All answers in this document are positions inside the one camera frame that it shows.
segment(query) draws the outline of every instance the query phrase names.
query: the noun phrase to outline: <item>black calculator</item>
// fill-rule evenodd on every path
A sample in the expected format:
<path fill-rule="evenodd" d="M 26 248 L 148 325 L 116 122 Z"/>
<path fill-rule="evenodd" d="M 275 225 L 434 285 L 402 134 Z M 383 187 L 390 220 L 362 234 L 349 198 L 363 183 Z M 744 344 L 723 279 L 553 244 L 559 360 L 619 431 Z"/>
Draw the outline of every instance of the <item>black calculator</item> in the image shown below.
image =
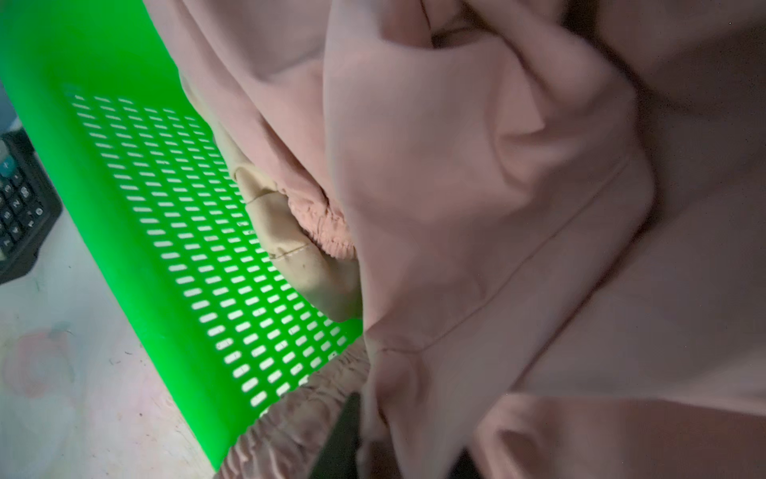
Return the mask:
<path fill-rule="evenodd" d="M 61 201 L 24 130 L 0 142 L 0 284 L 27 274 L 61 214 Z"/>

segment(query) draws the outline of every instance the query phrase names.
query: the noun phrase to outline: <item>blue calculator button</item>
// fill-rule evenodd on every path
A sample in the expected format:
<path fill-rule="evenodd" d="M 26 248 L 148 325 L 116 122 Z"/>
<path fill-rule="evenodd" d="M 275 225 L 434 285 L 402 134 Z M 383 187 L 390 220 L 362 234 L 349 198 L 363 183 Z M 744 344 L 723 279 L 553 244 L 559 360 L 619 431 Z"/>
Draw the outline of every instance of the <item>blue calculator button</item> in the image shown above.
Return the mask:
<path fill-rule="evenodd" d="M 11 178 L 13 172 L 16 171 L 16 159 L 13 156 L 6 156 L 2 163 L 0 163 L 0 176 L 3 178 Z"/>

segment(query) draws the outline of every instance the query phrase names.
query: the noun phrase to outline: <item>pile of clothes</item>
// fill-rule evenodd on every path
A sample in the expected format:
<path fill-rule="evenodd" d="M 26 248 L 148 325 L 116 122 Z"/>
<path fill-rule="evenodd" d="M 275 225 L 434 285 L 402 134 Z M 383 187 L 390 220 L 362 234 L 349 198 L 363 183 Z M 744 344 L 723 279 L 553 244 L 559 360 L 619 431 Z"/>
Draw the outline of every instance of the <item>pile of clothes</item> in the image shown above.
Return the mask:
<path fill-rule="evenodd" d="M 220 477 L 766 477 L 766 2 L 145 0 L 275 266 L 363 340 Z"/>

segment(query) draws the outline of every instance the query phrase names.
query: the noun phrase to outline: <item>white table surface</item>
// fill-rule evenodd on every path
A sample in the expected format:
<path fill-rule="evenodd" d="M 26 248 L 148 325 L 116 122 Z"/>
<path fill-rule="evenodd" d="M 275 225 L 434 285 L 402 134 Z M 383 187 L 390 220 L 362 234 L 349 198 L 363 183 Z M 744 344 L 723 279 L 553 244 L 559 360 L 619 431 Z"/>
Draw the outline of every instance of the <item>white table surface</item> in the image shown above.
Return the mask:
<path fill-rule="evenodd" d="M 212 474 L 64 212 L 0 286 L 0 479 Z"/>

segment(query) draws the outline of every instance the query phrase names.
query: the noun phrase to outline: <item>green plastic basket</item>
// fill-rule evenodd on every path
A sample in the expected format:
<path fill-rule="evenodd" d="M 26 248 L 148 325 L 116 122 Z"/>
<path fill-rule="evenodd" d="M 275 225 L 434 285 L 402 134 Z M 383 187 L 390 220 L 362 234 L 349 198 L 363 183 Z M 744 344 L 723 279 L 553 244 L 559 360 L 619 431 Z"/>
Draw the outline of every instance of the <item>green plastic basket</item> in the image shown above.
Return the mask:
<path fill-rule="evenodd" d="M 211 463 L 362 333 L 279 275 L 141 0 L 0 0 L 0 78 Z"/>

